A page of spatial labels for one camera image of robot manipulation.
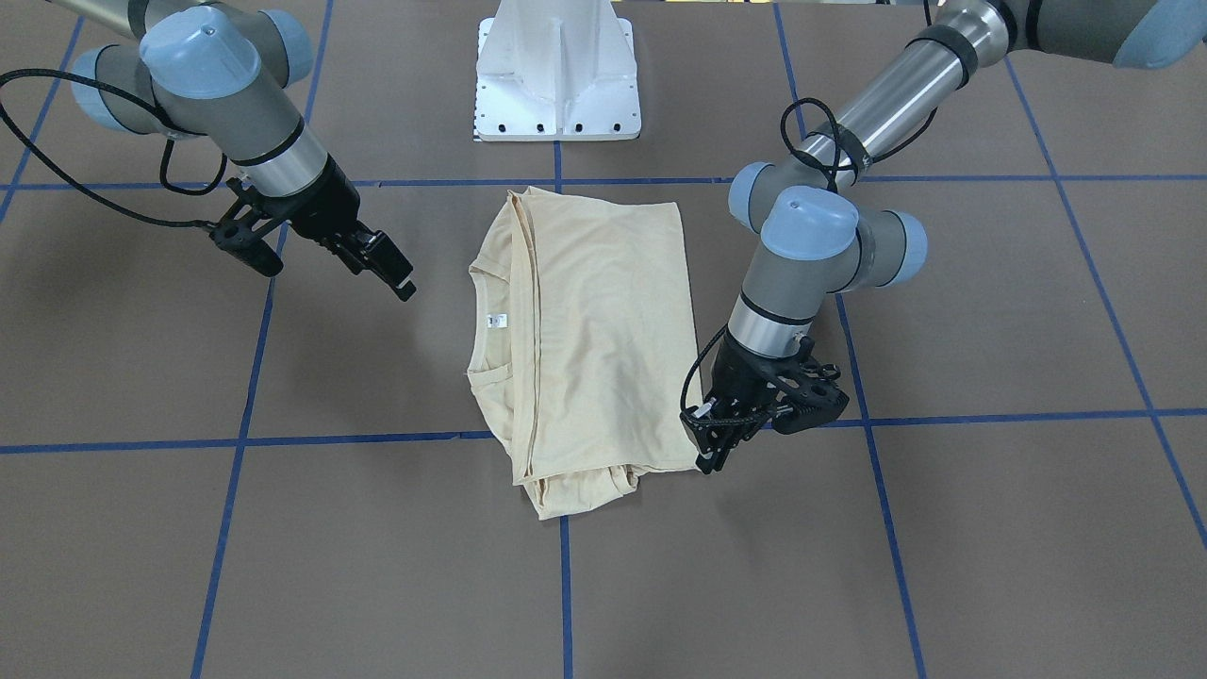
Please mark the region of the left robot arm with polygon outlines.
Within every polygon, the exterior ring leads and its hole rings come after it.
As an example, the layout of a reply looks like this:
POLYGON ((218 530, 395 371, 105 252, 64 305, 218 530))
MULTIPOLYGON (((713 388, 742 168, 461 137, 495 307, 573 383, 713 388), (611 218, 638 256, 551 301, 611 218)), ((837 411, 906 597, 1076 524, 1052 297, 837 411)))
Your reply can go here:
POLYGON ((764 425, 791 435, 836 421, 849 396, 820 364, 810 330, 826 298, 887 288, 921 271, 919 219, 858 207, 845 191, 919 137, 949 95, 1010 52, 1156 70, 1205 40, 1202 1, 940 1, 931 24, 839 111, 803 96, 781 124, 815 107, 822 124, 785 144, 789 158, 734 177, 728 207, 759 238, 729 321, 707 343, 716 357, 702 403, 682 405, 696 468, 719 472, 764 425))

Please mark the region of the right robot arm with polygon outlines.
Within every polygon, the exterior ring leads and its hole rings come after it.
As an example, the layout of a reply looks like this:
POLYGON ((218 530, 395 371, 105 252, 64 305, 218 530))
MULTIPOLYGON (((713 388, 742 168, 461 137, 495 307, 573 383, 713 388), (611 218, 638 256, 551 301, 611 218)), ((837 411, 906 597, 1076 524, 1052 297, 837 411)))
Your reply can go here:
POLYGON ((285 11, 241 11, 221 1, 65 1, 130 43, 78 55, 78 107, 104 127, 164 137, 211 137, 234 166, 237 201, 208 236, 266 276, 282 262, 267 238, 288 224, 344 262, 374 273, 401 300, 413 267, 358 219, 358 193, 285 90, 310 74, 305 27, 285 11), (88 81, 105 84, 92 89, 88 81))

